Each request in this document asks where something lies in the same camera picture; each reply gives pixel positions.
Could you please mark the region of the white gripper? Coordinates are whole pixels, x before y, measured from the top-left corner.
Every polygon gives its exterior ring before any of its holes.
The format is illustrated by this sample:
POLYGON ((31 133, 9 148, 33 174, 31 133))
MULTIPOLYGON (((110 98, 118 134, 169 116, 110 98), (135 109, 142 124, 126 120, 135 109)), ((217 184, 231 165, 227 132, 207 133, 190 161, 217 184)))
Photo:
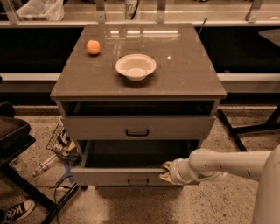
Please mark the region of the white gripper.
POLYGON ((166 161, 162 163, 161 167, 169 172, 159 175, 163 181, 175 185, 186 185, 193 181, 192 169, 187 158, 166 161))

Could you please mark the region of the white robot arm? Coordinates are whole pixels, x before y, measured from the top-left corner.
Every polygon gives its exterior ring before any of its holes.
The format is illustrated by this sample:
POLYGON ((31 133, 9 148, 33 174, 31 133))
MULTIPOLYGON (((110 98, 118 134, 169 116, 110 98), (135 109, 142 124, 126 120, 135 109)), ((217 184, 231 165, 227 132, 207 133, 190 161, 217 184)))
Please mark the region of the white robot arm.
POLYGON ((258 182, 252 224, 280 224, 280 146, 268 151, 194 150, 189 158, 162 164, 159 177, 174 185, 215 180, 226 173, 258 182))

